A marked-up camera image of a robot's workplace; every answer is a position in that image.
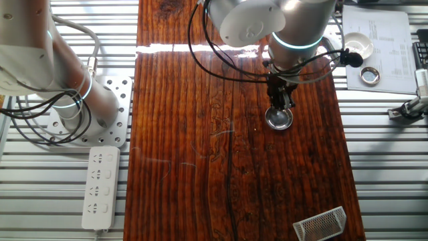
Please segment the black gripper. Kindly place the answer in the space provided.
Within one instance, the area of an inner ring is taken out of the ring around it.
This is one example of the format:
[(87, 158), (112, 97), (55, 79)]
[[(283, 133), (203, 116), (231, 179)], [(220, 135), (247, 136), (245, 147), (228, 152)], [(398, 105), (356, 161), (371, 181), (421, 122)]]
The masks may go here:
[(287, 82), (277, 76), (267, 77), (267, 95), (270, 98), (271, 107), (278, 111), (283, 108), (294, 108), (296, 104), (291, 95), (297, 87), (297, 84)]

